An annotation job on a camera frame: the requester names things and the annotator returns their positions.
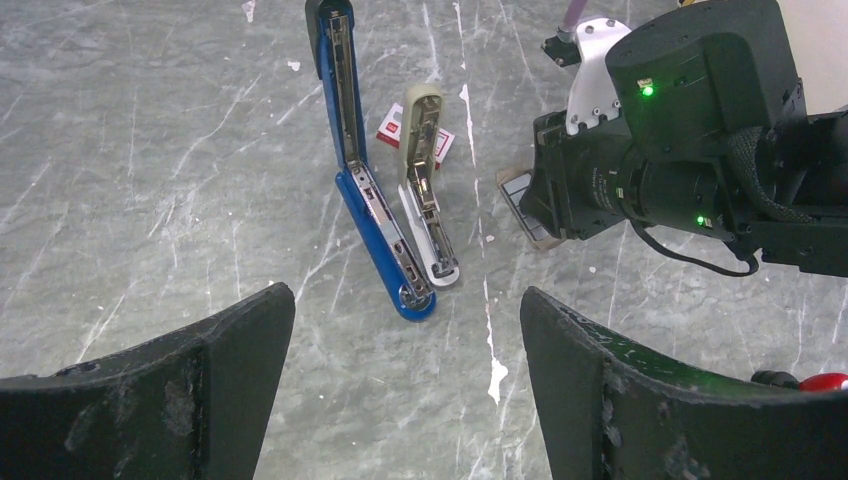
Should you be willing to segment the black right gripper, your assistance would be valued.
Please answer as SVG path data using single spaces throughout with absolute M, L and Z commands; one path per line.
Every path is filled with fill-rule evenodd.
M 776 175 L 762 138 L 805 113 L 775 1 L 704 1 L 655 18 L 607 53 L 620 116 L 569 136 L 566 112 L 538 118 L 533 186 L 559 238 L 622 220 L 721 241 L 775 219 Z

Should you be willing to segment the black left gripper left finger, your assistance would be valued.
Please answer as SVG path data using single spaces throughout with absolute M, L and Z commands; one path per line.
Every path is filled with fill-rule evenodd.
M 295 319 L 275 283 L 53 375 L 1 382 L 5 479 L 250 479 Z

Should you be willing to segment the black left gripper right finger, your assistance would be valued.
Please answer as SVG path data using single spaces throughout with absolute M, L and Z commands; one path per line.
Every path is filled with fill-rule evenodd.
M 847 395 L 666 356 L 531 287 L 520 322 L 555 479 L 843 479 Z

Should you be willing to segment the beige white stapler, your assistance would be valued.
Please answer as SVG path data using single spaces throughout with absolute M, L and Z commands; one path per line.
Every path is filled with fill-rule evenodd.
M 405 91 L 400 121 L 398 193 L 429 283 L 445 288 L 460 277 L 457 256 L 440 218 L 433 190 L 443 95 L 433 84 Z

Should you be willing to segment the red white staple box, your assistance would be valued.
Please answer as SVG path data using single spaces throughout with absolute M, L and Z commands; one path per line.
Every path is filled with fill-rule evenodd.
M 383 118 L 377 130 L 376 138 L 393 148 L 398 149 L 400 147 L 402 116 L 403 107 L 398 103 L 394 103 L 387 115 Z M 454 140 L 455 135 L 453 133 L 444 129 L 439 130 L 436 147 L 434 149 L 436 170 L 440 169 Z

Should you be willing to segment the blue black stapler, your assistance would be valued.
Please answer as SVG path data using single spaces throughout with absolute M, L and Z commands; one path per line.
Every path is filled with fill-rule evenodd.
M 368 161 L 349 1 L 305 2 L 339 172 L 335 182 L 397 313 L 412 322 L 435 310 L 436 293 L 410 250 Z

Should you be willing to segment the brown cardboard staple tray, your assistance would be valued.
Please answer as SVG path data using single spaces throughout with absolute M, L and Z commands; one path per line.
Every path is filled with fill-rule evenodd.
M 496 186 L 532 246 L 547 251 L 565 242 L 556 234 L 556 211 L 540 186 L 533 186 L 534 169 L 514 166 L 496 174 Z

